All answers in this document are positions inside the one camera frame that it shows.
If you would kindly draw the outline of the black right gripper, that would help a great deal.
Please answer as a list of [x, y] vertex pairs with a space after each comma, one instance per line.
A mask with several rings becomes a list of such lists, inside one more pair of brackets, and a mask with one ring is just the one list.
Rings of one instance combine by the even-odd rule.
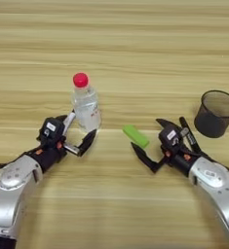
[[[162, 126], [167, 127], [172, 125], [177, 129], [180, 129], [180, 126], [177, 124], [167, 121], [165, 119], [157, 119], [156, 122]], [[159, 161], [155, 162], [150, 159], [145, 151], [141, 149], [135, 143], [132, 143], [132, 147], [137, 157], [153, 172], [156, 173], [164, 164], [167, 164], [170, 167], [177, 169], [184, 176], [188, 177], [190, 169], [196, 160], [200, 157], [199, 154], [191, 152], [186, 146], [183, 146], [176, 153], [166, 150], [164, 147], [161, 147], [164, 157]]]

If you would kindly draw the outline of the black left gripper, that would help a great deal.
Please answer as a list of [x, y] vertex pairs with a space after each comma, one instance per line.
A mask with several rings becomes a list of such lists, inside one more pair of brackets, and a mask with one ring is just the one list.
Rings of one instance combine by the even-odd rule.
[[[60, 115], [55, 117], [57, 121], [63, 123], [67, 118], [67, 115]], [[78, 147], [79, 157], [82, 157], [88, 149], [92, 146], [95, 140], [96, 130], [89, 132], [82, 143]], [[52, 146], [39, 146], [30, 151], [27, 151], [26, 154], [37, 161], [40, 165], [42, 172], [46, 173], [55, 163], [59, 163], [66, 155], [67, 152], [63, 147], [61, 142], [57, 142], [56, 145]]]

